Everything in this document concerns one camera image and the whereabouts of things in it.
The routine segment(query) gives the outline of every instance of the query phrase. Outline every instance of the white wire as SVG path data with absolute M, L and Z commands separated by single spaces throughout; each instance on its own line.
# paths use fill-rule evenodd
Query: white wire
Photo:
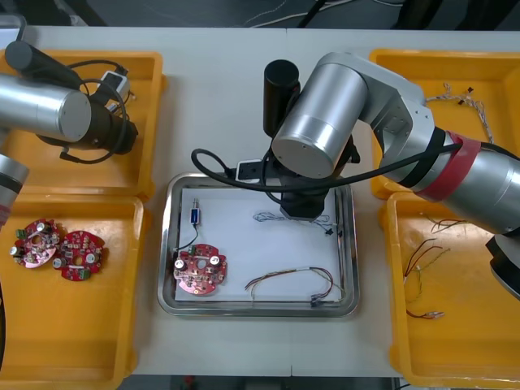
M 245 27 L 245 25 L 247 23 L 249 23 L 250 21 L 252 20 L 255 20 L 257 18 L 259 18 L 260 16 L 264 16 L 264 15 L 267 15 L 267 14 L 271 14 L 273 12 L 277 12 L 281 7 L 283 7 L 285 5 L 285 3 L 287 2 L 287 0 L 283 0 L 276 8 L 273 8 L 272 10 L 270 11 L 265 11 L 265 12 L 261 12 L 260 14 L 256 15 L 256 16 L 253 16 L 251 19 L 247 19 L 243 24 L 242 24 L 242 27 Z
M 354 2 L 356 0 L 340 0 L 338 2 L 333 2 L 331 4 L 328 4 L 326 6 L 322 6 L 318 12 L 321 12 L 321 11 L 325 11 L 325 10 L 328 10 L 329 8 L 333 8 L 333 7 L 336 7 L 336 6 L 340 6 L 341 4 L 346 4 L 348 2 Z M 266 23 L 260 23 L 260 24 L 256 24 L 254 26 L 251 26 L 250 28 L 257 28 L 257 27 L 263 27 L 263 26 L 268 26 L 270 24 L 275 24 L 275 23 L 278 23 L 278 22 L 283 22 L 284 20 L 289 20 L 289 19 L 294 19 L 294 18 L 299 18 L 301 16 L 305 16 L 307 15 L 307 12 L 302 12 L 302 13 L 299 13 L 299 14 L 293 14 L 293 15 L 288 15 L 288 16 L 284 16 L 283 18 L 279 18 L 279 19 L 276 19 L 276 20 L 272 20 L 270 22 L 266 22 Z
M 372 0 L 373 2 L 377 2 L 378 4 L 383 4 L 384 6 L 389 7 L 403 7 L 402 3 L 399 2 L 382 2 L 381 0 Z

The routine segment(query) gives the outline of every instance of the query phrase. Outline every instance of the white paper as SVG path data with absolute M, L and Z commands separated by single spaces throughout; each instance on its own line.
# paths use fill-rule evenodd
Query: white paper
M 177 301 L 251 301 L 245 285 L 268 272 L 288 268 L 322 267 L 339 283 L 339 254 L 336 226 L 325 235 L 320 227 L 307 222 L 258 222 L 253 216 L 262 211 L 281 215 L 280 207 L 264 193 L 238 188 L 185 188 L 182 192 L 180 246 L 195 237 L 190 224 L 193 200 L 198 199 L 201 223 L 194 244 L 213 245 L 227 258 L 227 276 L 211 294 L 195 297 L 177 286 Z M 335 196 L 329 192 L 323 215 L 336 222 Z M 309 301 L 310 296 L 327 291 L 329 282 L 313 271 L 302 271 L 262 281 L 254 290 L 255 301 Z M 337 301 L 341 292 L 334 287 L 326 301 Z

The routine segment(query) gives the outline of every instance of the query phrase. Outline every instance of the small blue component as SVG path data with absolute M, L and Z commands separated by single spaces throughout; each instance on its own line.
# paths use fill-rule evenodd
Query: small blue component
M 201 222 L 201 209 L 198 208 L 198 199 L 193 201 L 193 208 L 191 209 L 189 222 L 192 225 L 198 225 Z

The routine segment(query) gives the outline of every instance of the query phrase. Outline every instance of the gray floor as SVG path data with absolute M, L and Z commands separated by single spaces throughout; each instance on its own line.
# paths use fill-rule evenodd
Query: gray floor
M 391 390 L 392 380 L 381 378 L 228 378 L 218 376 L 202 376 L 195 379 L 197 390 L 243 390 L 264 389 L 272 386 L 274 389 L 283 381 L 286 390 Z M 165 375 L 132 375 L 126 378 L 119 390 L 182 390 L 184 378 Z
M 254 16 L 274 10 L 283 0 L 89 0 L 89 4 L 110 26 L 158 27 L 242 27 Z M 387 0 L 398 4 L 400 0 Z M 307 12 L 314 0 L 287 0 L 277 11 L 259 16 L 244 27 Z M 431 22 L 431 29 L 455 28 L 466 13 L 467 0 L 444 0 Z M 322 11 L 309 28 L 391 28 L 398 7 L 373 0 L 353 0 Z M 301 18 L 285 20 L 272 27 L 293 28 Z M 520 29 L 520 4 L 500 29 Z

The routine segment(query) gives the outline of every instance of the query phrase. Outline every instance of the black cylinder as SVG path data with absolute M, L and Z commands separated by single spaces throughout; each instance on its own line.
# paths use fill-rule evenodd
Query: black cylinder
M 10 43 L 5 56 L 7 64 L 28 79 L 51 80 L 62 87 L 80 89 L 82 81 L 75 71 L 27 42 Z
M 263 73 L 263 131 L 273 138 L 284 119 L 289 101 L 300 92 L 300 72 L 293 63 L 277 59 Z

